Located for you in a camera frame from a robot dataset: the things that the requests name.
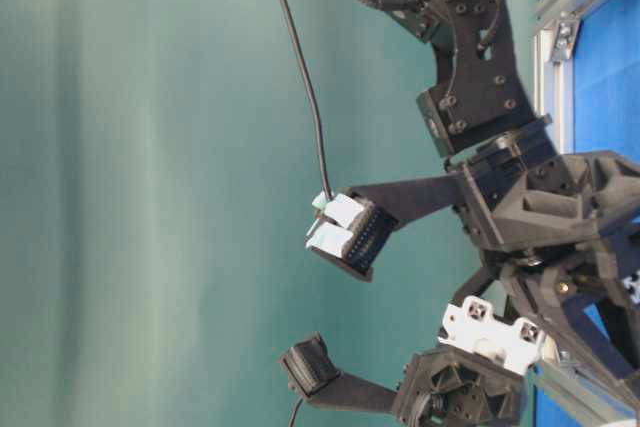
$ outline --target green curtain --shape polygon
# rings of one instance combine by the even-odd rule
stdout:
[[[333,185],[439,175],[428,48],[354,0],[290,0]],[[510,0],[532,84],[531,12]],[[359,284],[302,245],[320,190],[276,0],[0,0],[0,425],[286,424],[276,358],[320,331],[393,386],[477,266],[450,212]],[[303,407],[300,425],[393,422]]]

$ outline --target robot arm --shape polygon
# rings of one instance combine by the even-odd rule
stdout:
[[[519,80],[505,0],[359,1],[432,44],[437,85],[418,106],[447,175],[321,195],[306,245],[370,281],[394,230],[452,205],[483,267],[447,308],[438,347],[414,356],[397,393],[336,369],[319,336],[281,359],[296,392],[411,427],[511,425],[546,332],[640,411],[640,166],[610,152],[557,154],[551,119],[536,118]],[[470,147],[474,154],[451,162]],[[494,280],[509,296],[504,319],[477,297]],[[590,306],[606,334],[589,320]]]

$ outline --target bolt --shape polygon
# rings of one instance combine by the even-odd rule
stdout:
[[[560,24],[560,32],[558,32],[560,37],[569,37],[571,35],[571,27],[566,24]]]
[[[454,107],[458,103],[458,99],[454,95],[447,95],[444,97],[438,106],[440,110],[447,110],[449,107]]]
[[[558,283],[558,285],[556,285],[556,289],[558,290],[559,293],[561,294],[568,294],[569,293],[569,284],[567,284],[566,282],[560,282]]]

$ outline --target blue surface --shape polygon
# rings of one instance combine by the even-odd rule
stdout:
[[[564,410],[540,389],[537,390],[536,425],[538,427],[580,427]]]
[[[640,161],[640,2],[610,0],[582,26],[575,57],[576,151]]]

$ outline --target metal frame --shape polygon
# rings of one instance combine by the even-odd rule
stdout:
[[[551,114],[549,134],[561,153],[574,150],[573,50],[579,23],[607,0],[540,0],[536,6],[535,107]],[[559,37],[566,29],[565,40]]]
[[[550,114],[555,122],[549,135],[561,153],[574,151],[574,59],[579,41],[580,22],[607,0],[540,0],[536,7],[535,108],[538,114]],[[570,35],[559,44],[559,33],[565,25]],[[633,414],[612,400],[590,379],[580,375],[579,366],[555,359],[539,364],[535,383],[562,405],[582,425],[636,425],[623,421]]]

